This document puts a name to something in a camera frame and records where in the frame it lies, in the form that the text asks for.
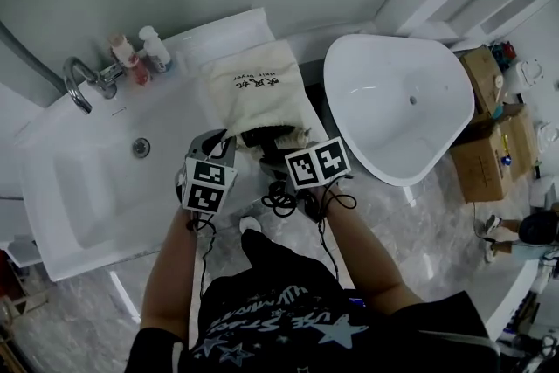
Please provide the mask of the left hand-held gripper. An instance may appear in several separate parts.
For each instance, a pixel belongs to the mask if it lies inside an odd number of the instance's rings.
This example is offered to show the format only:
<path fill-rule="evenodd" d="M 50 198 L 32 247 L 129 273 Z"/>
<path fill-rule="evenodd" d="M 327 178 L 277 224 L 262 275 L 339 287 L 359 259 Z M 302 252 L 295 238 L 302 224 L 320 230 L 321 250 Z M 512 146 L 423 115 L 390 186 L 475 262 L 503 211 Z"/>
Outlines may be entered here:
<path fill-rule="evenodd" d="M 207 131 L 190 144 L 183 168 L 176 179 L 181 206 L 185 210 L 217 215 L 224 207 L 238 171 L 234 168 L 237 138 L 224 141 L 222 162 L 219 165 L 207 160 L 221 142 L 221 130 Z"/>

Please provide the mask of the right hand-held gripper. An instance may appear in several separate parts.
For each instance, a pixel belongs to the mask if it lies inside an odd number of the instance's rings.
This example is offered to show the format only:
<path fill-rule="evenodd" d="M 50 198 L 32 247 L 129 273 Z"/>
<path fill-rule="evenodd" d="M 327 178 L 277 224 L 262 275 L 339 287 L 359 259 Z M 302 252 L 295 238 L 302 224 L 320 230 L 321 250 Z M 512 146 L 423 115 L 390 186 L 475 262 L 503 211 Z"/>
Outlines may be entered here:
<path fill-rule="evenodd" d="M 295 198 L 303 203 L 303 211 L 315 223 L 322 217 L 324 205 L 310 192 L 325 187 L 350 173 L 349 159 L 341 137 L 326 142 L 309 140 L 306 148 L 284 157 L 264 155 L 259 160 L 262 171 L 274 181 L 290 178 Z"/>

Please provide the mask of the black hair dryer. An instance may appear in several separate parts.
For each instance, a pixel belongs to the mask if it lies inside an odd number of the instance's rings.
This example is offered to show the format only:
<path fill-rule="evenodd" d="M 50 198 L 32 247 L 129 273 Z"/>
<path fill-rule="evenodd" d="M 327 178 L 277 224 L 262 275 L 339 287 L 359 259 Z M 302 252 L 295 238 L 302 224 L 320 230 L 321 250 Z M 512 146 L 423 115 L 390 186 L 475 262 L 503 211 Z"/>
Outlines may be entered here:
<path fill-rule="evenodd" d="M 280 125 L 245 131 L 241 134 L 241 138 L 244 145 L 260 160 L 264 155 L 285 158 L 286 155 L 305 148 L 307 135 L 308 132 L 300 128 Z M 296 209 L 305 214 L 303 203 L 295 198 L 289 177 L 286 181 L 273 180 L 268 186 L 267 193 L 261 198 L 261 203 L 270 208 L 279 218 L 291 216 Z"/>

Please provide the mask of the beige cloth bag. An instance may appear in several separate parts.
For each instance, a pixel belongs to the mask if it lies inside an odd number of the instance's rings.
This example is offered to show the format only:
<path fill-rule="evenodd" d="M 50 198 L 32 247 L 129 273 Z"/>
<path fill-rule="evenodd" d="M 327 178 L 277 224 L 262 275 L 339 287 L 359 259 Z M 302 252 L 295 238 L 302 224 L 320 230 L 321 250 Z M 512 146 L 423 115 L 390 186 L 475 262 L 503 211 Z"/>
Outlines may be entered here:
<path fill-rule="evenodd" d="M 302 113 L 304 83 L 286 40 L 254 46 L 243 52 L 215 59 L 201 67 L 209 96 L 227 129 L 226 137 L 237 138 L 245 151 L 261 152 L 253 131 L 280 128 L 273 138 L 280 149 L 303 149 L 310 127 Z"/>

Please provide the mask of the person's right forearm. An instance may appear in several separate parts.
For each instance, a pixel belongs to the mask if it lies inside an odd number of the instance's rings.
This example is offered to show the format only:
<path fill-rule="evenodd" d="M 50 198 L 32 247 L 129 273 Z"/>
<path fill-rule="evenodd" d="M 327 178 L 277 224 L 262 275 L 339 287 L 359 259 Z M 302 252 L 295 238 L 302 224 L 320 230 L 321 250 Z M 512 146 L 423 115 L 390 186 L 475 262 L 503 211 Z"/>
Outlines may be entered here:
<path fill-rule="evenodd" d="M 320 187 L 314 194 L 322 199 L 328 225 L 366 307 L 391 315 L 420 304 L 389 252 L 355 211 L 354 201 L 336 187 Z"/>

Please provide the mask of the person's left forearm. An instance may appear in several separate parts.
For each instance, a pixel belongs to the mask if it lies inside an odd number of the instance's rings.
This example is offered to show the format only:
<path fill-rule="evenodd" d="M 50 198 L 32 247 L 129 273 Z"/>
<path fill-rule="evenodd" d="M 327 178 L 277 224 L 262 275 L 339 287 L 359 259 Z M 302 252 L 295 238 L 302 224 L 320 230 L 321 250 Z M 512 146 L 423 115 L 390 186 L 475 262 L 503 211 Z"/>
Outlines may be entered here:
<path fill-rule="evenodd" d="M 197 253 L 197 234 L 187 228 L 191 214 L 176 211 L 148 277 L 141 307 L 141 327 L 159 328 L 185 341 Z"/>

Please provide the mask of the person's white shoe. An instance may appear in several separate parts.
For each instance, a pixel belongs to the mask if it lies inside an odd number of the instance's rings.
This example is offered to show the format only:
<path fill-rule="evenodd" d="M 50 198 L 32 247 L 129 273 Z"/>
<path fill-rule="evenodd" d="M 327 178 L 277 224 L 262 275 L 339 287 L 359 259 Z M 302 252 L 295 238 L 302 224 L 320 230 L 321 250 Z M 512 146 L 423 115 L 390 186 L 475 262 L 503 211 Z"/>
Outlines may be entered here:
<path fill-rule="evenodd" d="M 262 232 L 262 227 L 260 222 L 252 216 L 245 216 L 239 220 L 238 224 L 239 230 L 242 234 L 246 231 Z"/>

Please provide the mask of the person's black trousers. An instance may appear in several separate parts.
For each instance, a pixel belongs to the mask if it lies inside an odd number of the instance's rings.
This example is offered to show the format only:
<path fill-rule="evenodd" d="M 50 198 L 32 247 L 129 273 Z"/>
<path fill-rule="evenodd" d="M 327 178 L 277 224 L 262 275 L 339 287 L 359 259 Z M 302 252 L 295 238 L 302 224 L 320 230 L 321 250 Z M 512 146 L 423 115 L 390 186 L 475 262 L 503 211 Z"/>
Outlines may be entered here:
<path fill-rule="evenodd" d="M 272 242 L 262 232 L 246 230 L 242 249 L 254 270 L 287 280 L 307 277 L 314 270 L 314 259 Z"/>

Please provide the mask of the white bathtub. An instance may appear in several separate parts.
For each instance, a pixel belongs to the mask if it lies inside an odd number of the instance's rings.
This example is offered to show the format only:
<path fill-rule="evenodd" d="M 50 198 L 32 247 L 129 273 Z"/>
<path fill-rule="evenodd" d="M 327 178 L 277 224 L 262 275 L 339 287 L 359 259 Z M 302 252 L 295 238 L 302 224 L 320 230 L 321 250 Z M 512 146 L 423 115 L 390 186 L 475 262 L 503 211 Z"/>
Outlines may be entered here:
<path fill-rule="evenodd" d="M 349 150 L 393 186 L 422 181 L 473 117 L 465 68 L 434 40 L 342 36 L 328 48 L 323 81 Z"/>

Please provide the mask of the white pump bottle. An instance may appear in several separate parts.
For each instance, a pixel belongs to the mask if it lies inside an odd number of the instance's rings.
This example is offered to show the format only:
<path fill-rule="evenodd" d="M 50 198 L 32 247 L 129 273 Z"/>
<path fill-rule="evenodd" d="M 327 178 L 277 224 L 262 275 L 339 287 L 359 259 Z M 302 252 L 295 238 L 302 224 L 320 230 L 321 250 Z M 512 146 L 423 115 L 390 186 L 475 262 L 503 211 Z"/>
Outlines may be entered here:
<path fill-rule="evenodd" d="M 142 27 L 139 38 L 143 41 L 144 51 L 154 68 L 159 73 L 168 72 L 172 66 L 172 58 L 155 29 L 150 25 Z"/>

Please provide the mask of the black star print t-shirt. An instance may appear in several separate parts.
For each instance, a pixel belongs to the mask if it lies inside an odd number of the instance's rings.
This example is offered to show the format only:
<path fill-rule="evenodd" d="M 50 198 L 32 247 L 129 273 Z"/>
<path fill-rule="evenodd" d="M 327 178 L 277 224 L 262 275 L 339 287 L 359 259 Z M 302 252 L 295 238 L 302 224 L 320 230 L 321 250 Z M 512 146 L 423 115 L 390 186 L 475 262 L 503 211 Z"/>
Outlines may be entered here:
<path fill-rule="evenodd" d="M 192 347 L 168 331 L 135 337 L 125 373 L 499 373 L 500 354 L 466 293 L 373 312 L 321 263 L 249 269 L 211 282 Z"/>

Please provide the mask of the small cardboard box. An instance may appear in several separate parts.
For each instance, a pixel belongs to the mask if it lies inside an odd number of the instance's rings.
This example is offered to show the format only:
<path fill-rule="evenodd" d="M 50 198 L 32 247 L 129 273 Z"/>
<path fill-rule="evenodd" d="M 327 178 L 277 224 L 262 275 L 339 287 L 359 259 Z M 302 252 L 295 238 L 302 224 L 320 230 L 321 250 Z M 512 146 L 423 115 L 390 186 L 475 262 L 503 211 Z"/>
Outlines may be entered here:
<path fill-rule="evenodd" d="M 491 118 L 500 104 L 500 98 L 498 100 L 494 98 L 493 78 L 502 74 L 492 53 L 486 45 L 482 45 L 461 54 L 459 62 L 465 68 L 473 88 L 473 121 Z"/>

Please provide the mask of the red and black tool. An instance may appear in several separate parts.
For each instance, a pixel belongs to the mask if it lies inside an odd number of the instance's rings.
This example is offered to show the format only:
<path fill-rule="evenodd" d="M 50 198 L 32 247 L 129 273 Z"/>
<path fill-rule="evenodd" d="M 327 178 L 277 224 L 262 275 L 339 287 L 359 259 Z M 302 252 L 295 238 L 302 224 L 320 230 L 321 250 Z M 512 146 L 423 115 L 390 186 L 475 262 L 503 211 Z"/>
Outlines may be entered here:
<path fill-rule="evenodd" d="M 515 49 L 509 41 L 493 43 L 489 50 L 502 72 L 506 71 L 516 59 Z"/>

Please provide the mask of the white toilet seat fixture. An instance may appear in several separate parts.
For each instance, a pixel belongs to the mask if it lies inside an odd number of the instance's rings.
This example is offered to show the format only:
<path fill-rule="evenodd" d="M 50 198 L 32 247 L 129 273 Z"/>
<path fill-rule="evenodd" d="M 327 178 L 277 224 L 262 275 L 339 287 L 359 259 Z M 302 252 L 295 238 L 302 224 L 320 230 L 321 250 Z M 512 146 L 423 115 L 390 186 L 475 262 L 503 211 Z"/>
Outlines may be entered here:
<path fill-rule="evenodd" d="M 519 64 L 521 83 L 529 89 L 543 78 L 543 67 L 537 59 L 523 60 Z"/>

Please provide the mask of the white curved counter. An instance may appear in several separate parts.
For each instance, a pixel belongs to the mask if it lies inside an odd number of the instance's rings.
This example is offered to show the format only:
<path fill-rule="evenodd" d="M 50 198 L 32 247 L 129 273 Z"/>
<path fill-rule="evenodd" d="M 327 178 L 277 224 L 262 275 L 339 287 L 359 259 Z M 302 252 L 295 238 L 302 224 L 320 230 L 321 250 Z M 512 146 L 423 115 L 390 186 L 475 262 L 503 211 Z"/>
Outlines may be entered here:
<path fill-rule="evenodd" d="M 488 297 L 491 299 L 489 316 L 485 319 L 487 333 L 496 341 L 521 307 L 530 291 L 539 262 L 528 260 L 500 271 L 494 277 Z"/>

